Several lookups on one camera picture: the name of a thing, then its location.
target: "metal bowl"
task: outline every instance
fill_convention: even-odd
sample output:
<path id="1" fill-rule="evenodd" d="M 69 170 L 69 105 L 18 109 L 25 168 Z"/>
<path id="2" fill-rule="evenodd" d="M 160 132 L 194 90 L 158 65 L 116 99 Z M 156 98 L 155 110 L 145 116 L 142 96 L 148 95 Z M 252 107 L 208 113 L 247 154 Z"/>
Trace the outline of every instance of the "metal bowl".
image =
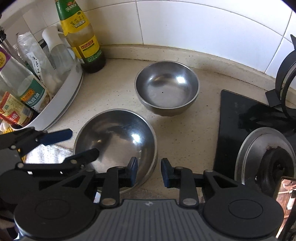
<path id="1" fill-rule="evenodd" d="M 135 89 L 147 109 L 157 115 L 174 116 L 193 104 L 200 90 L 200 82 L 187 66 L 173 61 L 160 61 L 138 73 Z"/>
<path id="2" fill-rule="evenodd" d="M 148 179 L 157 162 L 155 132 L 143 117 L 131 110 L 106 110 L 90 119 L 78 133 L 74 153 L 92 148 L 97 148 L 100 156 L 88 168 L 98 173 L 106 172 L 110 167 L 127 166 L 131 157 L 137 157 L 135 186 Z M 120 193 L 130 189 L 122 188 Z"/>

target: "large metal bowl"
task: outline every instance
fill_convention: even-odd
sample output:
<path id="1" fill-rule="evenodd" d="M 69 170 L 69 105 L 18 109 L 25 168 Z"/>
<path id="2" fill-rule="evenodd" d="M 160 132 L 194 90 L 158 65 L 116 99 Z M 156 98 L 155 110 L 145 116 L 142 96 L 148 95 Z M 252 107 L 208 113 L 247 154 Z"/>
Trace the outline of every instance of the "large metal bowl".
<path id="1" fill-rule="evenodd" d="M 127 166 L 131 157 L 137 157 L 135 186 L 148 179 L 157 162 L 155 132 L 143 117 L 131 110 L 106 110 L 90 119 L 78 133 L 74 153 L 92 148 L 100 151 L 98 159 L 90 164 L 98 173 L 110 167 Z M 120 193 L 129 190 L 122 188 Z"/>
<path id="2" fill-rule="evenodd" d="M 200 82 L 187 66 L 160 61 L 142 69 L 135 80 L 142 104 L 161 116 L 174 116 L 187 110 L 196 100 Z"/>

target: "countertop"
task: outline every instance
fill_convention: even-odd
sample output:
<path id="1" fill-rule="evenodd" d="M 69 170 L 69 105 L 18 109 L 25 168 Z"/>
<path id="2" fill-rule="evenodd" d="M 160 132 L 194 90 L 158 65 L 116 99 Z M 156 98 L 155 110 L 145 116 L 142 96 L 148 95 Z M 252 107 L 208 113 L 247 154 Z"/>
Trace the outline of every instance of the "countertop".
<path id="1" fill-rule="evenodd" d="M 178 199 L 177 189 L 167 189 L 163 185 L 161 158 L 168 158 L 173 167 L 188 167 L 194 173 L 212 169 L 218 138 L 221 90 L 226 89 L 267 104 L 265 90 L 225 75 L 192 68 L 201 85 L 197 100 L 181 115 L 162 117 L 148 111 L 134 90 L 137 73 L 150 63 L 152 61 L 108 59 L 99 72 L 85 74 L 73 103 L 48 131 L 70 128 L 73 131 L 72 139 L 59 145 L 73 149 L 78 132 L 96 114 L 114 108 L 139 113 L 156 133 L 158 162 L 146 183 L 122 197 Z"/>

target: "yellow circle on label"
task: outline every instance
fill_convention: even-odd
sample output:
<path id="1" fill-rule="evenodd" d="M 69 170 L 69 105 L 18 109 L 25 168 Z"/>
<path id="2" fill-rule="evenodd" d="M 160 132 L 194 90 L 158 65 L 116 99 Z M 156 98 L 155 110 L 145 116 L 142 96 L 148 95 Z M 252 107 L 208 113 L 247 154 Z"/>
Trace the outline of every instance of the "yellow circle on label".
<path id="1" fill-rule="evenodd" d="M 6 56 L 4 53 L 0 52 L 0 68 L 2 68 L 6 63 Z"/>

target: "black glass stove surface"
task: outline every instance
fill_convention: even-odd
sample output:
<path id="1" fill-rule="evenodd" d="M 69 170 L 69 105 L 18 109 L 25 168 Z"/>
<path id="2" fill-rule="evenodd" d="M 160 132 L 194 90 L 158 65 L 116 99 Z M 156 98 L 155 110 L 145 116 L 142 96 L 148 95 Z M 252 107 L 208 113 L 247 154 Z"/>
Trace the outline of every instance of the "black glass stove surface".
<path id="1" fill-rule="evenodd" d="M 271 127 L 281 132 L 296 151 L 296 123 L 283 112 L 256 100 L 222 90 L 220 125 L 214 170 L 234 179 L 237 155 L 255 129 Z"/>

